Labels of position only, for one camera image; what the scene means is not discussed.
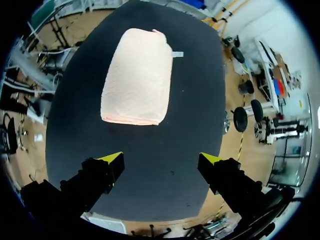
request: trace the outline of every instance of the black table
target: black table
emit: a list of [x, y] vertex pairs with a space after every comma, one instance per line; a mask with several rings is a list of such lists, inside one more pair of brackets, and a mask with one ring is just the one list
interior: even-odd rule
[[[173, 51], [184, 52], [173, 59], [168, 111], [159, 126], [108, 123], [100, 117], [108, 67], [130, 28], [157, 29]], [[92, 211], [131, 221], [194, 217], [209, 189], [197, 170], [199, 153], [219, 154], [225, 106], [217, 32], [174, 9], [129, 1], [87, 37], [58, 86], [46, 132], [49, 181], [59, 187], [86, 158], [122, 151], [125, 170]]]

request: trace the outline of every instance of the blue object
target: blue object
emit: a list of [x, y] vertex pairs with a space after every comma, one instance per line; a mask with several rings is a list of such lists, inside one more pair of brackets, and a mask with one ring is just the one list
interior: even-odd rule
[[274, 85], [276, 95], [280, 96], [281, 92], [280, 92], [280, 88], [279, 88], [279, 83], [276, 79], [273, 79], [273, 85]]
[[201, 7], [203, 7], [205, 5], [204, 0], [181, 0], [181, 1], [197, 8], [197, 9], [200, 9]]

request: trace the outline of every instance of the folded towel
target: folded towel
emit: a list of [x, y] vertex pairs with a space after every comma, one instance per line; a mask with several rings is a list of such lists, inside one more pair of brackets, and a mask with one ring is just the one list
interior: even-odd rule
[[128, 29], [114, 52], [101, 95], [103, 121], [159, 125], [170, 93], [173, 52], [157, 31]]

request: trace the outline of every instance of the chair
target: chair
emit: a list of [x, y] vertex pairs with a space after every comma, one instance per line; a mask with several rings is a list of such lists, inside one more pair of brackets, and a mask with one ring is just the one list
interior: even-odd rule
[[248, 126], [248, 115], [246, 110], [241, 107], [238, 106], [234, 111], [231, 111], [233, 113], [233, 124], [235, 129], [240, 132], [243, 133]]
[[251, 101], [251, 108], [253, 111], [254, 119], [257, 123], [260, 123], [264, 118], [264, 110], [261, 103], [257, 99]]
[[[9, 123], [6, 126], [6, 118], [9, 118]], [[3, 146], [1, 146], [2, 154], [15, 154], [18, 149], [15, 119], [10, 117], [8, 113], [3, 116], [3, 123], [0, 125], [0, 134], [3, 141]]]

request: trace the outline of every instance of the floor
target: floor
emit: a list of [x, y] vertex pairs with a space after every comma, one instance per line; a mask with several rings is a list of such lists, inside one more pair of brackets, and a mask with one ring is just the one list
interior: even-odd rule
[[[92, 13], [75, 14], [59, 19], [59, 24], [62, 26], [62, 30], [65, 33], [68, 42], [70, 44], [75, 44], [78, 41], [84, 40], [111, 12], [111, 10], [98, 10]], [[56, 48], [59, 45], [59, 43], [55, 41], [56, 38], [50, 27], [47, 25], [41, 30], [39, 36], [50, 48]], [[225, 97], [226, 108], [230, 113], [230, 110], [234, 110], [236, 107], [243, 105], [244, 97], [238, 90], [238, 84], [241, 83], [243, 77], [235, 73], [232, 61], [230, 61], [226, 55], [227, 54], [225, 54]], [[257, 89], [255, 91], [255, 98], [261, 101], [264, 100], [264, 97]], [[245, 98], [245, 105], [250, 104], [250, 100], [250, 97], [247, 96]], [[18, 120], [21, 119], [21, 116], [11, 112], [9, 114], [15, 118], [15, 122], [18, 124]], [[261, 181], [265, 185], [269, 179], [273, 166], [276, 146], [275, 144], [258, 144], [258, 141], [254, 136], [254, 123], [255, 120], [253, 116], [250, 116], [247, 130], [243, 134], [243, 146], [240, 152], [239, 161], [241, 162], [241, 168], [245, 171], [247, 176], [255, 181]], [[10, 161], [7, 163], [10, 176], [17, 188], [23, 187], [32, 180], [41, 182], [44, 179], [48, 179], [45, 160], [46, 126], [33, 122], [29, 117], [26, 117], [24, 128], [28, 131], [28, 135], [24, 136], [22, 142], [28, 149], [28, 153], [18, 149], [17, 153], [12, 155]], [[38, 134], [43, 136], [42, 141], [35, 141], [35, 135]], [[223, 136], [219, 156], [223, 159], [238, 159], [241, 138], [242, 134], [237, 132], [233, 124], [231, 124], [229, 132]], [[165, 230], [170, 227], [172, 232], [168, 237], [180, 237], [183, 236], [185, 232], [183, 227], [187, 228], [197, 224], [204, 224], [207, 221], [214, 219], [223, 202], [220, 195], [214, 195], [209, 190], [198, 216], [167, 222], [122, 222], [124, 223], [128, 234], [133, 230], [137, 232], [148, 230], [149, 224], [153, 224], [156, 230]], [[221, 209], [221, 213], [225, 212], [231, 214], [231, 210], [227, 204], [224, 204]]]

